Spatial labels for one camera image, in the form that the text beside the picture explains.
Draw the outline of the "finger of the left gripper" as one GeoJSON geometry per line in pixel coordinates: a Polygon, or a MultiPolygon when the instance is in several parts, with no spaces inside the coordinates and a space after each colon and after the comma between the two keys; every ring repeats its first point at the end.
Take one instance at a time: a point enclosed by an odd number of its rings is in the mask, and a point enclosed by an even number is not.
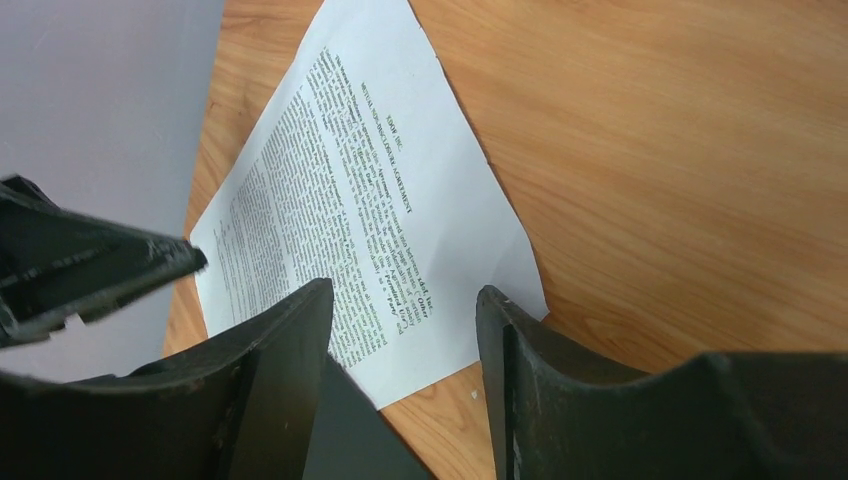
{"type": "Polygon", "coordinates": [[[20,175],[1,181],[1,345],[98,321],[208,261],[187,240],[59,207],[20,175]]]}

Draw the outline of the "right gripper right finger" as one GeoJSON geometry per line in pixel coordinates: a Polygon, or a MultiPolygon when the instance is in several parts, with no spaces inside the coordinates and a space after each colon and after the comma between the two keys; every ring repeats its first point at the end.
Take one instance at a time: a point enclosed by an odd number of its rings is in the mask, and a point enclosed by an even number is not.
{"type": "Polygon", "coordinates": [[[843,479],[843,352],[707,352],[660,374],[533,319],[492,286],[476,331],[500,479],[843,479]]]}

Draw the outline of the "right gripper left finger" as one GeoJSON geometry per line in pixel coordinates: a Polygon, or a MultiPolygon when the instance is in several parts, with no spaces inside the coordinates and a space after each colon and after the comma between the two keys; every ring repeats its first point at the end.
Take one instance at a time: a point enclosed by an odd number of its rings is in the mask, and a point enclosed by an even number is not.
{"type": "Polygon", "coordinates": [[[316,279],[124,377],[1,376],[5,479],[298,479],[333,312],[316,279]]]}

